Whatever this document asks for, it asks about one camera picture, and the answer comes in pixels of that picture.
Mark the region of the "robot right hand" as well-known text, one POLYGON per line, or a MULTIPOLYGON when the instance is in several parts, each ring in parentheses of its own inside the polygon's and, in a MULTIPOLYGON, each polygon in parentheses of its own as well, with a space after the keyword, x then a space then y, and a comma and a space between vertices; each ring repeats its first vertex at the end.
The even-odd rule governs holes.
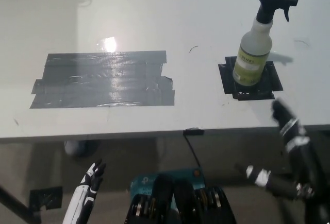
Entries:
POLYGON ((253 165, 236 164, 235 169, 249 181, 275 196, 287 199, 312 199, 316 195, 317 180, 310 178, 315 172, 316 165, 310 152, 310 137, 299 119, 280 100, 273 101, 272 116, 278 123, 295 180, 290 182, 270 170, 253 165))

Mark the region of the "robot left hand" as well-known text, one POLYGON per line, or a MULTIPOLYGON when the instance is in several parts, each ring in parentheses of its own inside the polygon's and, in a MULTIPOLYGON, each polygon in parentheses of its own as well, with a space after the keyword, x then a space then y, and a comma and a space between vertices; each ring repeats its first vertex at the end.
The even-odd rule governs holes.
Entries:
POLYGON ((94 162, 86 171, 80 184, 74 191, 63 219, 63 224, 86 224, 88 222, 97 192, 103 181, 105 167, 106 164, 100 159, 94 162))

